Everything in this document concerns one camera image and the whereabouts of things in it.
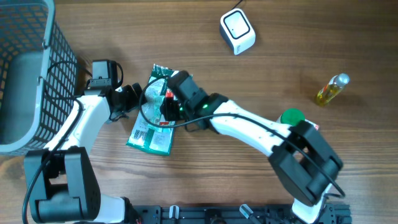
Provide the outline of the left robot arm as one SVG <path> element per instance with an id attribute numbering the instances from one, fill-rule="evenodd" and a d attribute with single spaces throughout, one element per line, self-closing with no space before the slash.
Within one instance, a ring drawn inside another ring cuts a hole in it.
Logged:
<path id="1" fill-rule="evenodd" d="M 89 74 L 83 93 L 75 96 L 54 92 L 42 79 L 47 100 L 69 101 L 73 109 L 43 149 L 25 155 L 23 223 L 29 217 L 36 223 L 142 223 L 128 198 L 101 193 L 89 159 L 101 127 L 139 106 L 141 86 L 124 86 L 122 66 L 114 60 L 93 61 Z"/>

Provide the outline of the orange tissue pack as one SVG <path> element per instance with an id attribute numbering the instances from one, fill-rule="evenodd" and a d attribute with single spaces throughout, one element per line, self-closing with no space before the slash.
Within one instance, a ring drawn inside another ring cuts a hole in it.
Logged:
<path id="1" fill-rule="evenodd" d="M 319 125 L 318 124 L 316 124 L 316 123 L 314 123 L 314 122 L 312 122 L 312 121 L 310 121 L 308 119 L 305 119 L 305 121 L 310 123 L 316 130 L 319 130 Z"/>

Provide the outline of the green lid white jar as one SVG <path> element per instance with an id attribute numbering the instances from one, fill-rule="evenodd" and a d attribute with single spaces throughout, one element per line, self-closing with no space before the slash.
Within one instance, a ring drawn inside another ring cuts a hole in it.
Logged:
<path id="1" fill-rule="evenodd" d="M 296 108 L 289 108 L 278 117 L 276 122 L 280 124 L 296 126 L 301 121 L 305 121 L 305 115 L 302 113 L 302 111 Z"/>

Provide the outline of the yellow dish soap bottle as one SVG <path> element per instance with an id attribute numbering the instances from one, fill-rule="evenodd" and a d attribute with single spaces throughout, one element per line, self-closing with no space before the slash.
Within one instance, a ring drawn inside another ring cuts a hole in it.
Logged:
<path id="1" fill-rule="evenodd" d="M 350 77 L 346 73 L 335 75 L 316 95 L 315 103 L 318 106 L 327 105 L 349 83 Z"/>

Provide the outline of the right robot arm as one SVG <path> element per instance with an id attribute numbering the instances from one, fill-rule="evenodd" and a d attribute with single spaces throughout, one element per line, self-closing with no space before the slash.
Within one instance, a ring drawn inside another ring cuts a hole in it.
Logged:
<path id="1" fill-rule="evenodd" d="M 267 156 L 288 193 L 294 198 L 292 213 L 303 223 L 315 223 L 336 183 L 343 162 L 315 127 L 299 121 L 277 123 L 250 113 L 219 93 L 208 95 L 185 70 L 166 76 L 176 101 L 161 112 L 174 126 L 195 124 L 199 129 L 236 138 Z"/>

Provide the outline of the green plastic packet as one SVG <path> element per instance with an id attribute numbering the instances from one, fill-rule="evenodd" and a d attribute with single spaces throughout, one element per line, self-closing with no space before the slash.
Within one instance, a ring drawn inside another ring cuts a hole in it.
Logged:
<path id="1" fill-rule="evenodd" d="M 145 92 L 146 102 L 143 104 L 143 112 L 137 115 L 136 122 L 126 145 L 146 153 L 169 156 L 174 140 L 174 130 L 160 125 L 164 118 L 160 112 L 160 106 L 167 91 L 167 81 L 158 80 L 151 84 Z"/>

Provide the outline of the red sachet stick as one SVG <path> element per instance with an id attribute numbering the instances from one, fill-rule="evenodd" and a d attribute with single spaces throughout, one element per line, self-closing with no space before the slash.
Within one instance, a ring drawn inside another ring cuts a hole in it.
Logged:
<path id="1" fill-rule="evenodd" d="M 169 124 L 174 118 L 174 94 L 167 90 L 165 93 L 165 98 L 160 106 L 160 112 L 163 115 L 163 119 L 160 121 L 160 125 Z"/>

